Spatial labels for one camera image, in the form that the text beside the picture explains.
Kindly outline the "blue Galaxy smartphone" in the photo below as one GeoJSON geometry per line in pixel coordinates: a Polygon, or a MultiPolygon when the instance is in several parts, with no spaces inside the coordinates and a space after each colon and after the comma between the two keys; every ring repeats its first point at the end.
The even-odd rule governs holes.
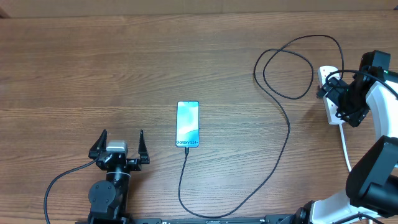
{"type": "Polygon", "coordinates": [[[200,109],[198,101],[177,103],[176,141],[177,147],[198,147],[200,109]]]}

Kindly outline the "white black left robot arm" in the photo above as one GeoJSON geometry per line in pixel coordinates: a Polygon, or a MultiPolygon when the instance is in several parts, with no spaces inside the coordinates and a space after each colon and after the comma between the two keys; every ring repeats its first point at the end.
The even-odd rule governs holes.
{"type": "Polygon", "coordinates": [[[94,183],[89,190],[88,223],[134,223],[132,215],[127,212],[127,199],[131,172],[141,171],[143,164],[150,163],[144,131],[140,130],[137,159],[127,157],[126,141],[107,141],[107,133],[103,130],[88,153],[88,157],[106,171],[105,179],[94,183]]]}

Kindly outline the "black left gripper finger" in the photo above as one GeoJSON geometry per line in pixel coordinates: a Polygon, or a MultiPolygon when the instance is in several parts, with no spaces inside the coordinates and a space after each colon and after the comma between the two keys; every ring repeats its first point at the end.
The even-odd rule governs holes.
{"type": "Polygon", "coordinates": [[[142,129],[140,130],[138,153],[141,164],[150,164],[150,157],[147,152],[147,147],[144,139],[144,131],[142,129]]]}
{"type": "Polygon", "coordinates": [[[104,129],[98,140],[90,148],[88,153],[90,159],[97,159],[100,154],[106,150],[107,134],[107,130],[104,129]]]}

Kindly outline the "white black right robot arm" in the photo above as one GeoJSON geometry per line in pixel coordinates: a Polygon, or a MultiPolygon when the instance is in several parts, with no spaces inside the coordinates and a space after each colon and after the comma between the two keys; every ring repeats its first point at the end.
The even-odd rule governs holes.
{"type": "Polygon", "coordinates": [[[374,143],[348,174],[345,188],[324,199],[310,201],[284,223],[380,223],[397,215],[397,73],[389,69],[389,53],[363,54],[353,81],[344,70],[322,70],[319,98],[335,106],[330,117],[355,128],[370,114],[374,143]]]}

